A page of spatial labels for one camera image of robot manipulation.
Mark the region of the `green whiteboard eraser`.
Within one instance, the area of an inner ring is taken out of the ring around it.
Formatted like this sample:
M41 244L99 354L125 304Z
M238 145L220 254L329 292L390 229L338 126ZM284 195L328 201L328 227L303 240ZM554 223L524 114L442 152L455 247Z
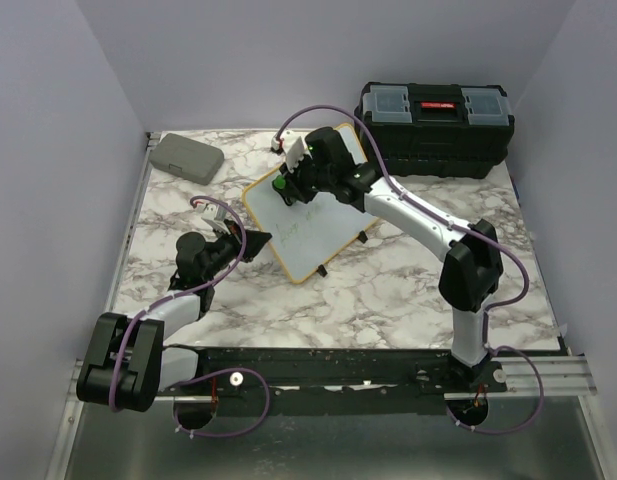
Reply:
M283 191L286 187L286 179L282 175L278 175L272 182L273 188L276 191Z

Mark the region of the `yellow framed whiteboard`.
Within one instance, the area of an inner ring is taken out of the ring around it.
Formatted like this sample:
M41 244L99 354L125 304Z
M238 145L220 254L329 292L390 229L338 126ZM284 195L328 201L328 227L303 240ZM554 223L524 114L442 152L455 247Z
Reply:
M319 193L308 204L287 206L273 190L279 168L246 187L242 202L259 230L272 235L270 248L288 279L300 284L358 239L377 218Z

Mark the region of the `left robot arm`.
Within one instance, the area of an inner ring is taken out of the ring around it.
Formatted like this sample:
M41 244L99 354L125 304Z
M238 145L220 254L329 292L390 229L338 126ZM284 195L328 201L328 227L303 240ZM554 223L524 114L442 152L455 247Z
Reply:
M76 384L79 400L144 412L160 390L173 384L189 395L208 387L210 372L194 354L163 358L164 340L203 318L228 269L252 261L272 239L234 221L226 221L215 235L210 241L188 232L177 239L176 269L164 299L134 317L106 312L97 319Z

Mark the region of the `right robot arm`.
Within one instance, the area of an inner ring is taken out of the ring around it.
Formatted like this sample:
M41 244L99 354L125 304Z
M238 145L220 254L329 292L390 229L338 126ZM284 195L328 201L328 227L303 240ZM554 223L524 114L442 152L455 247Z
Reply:
M438 289L453 311L448 379L457 390L468 392L484 380L480 364L488 355L483 314L499 286L503 262L493 243L494 227L456 218L416 199L378 166L356 160L342 135L322 127L304 137L289 134L272 140L274 152L285 161L273 182L287 205L307 204L317 194L335 199L397 227L442 263Z

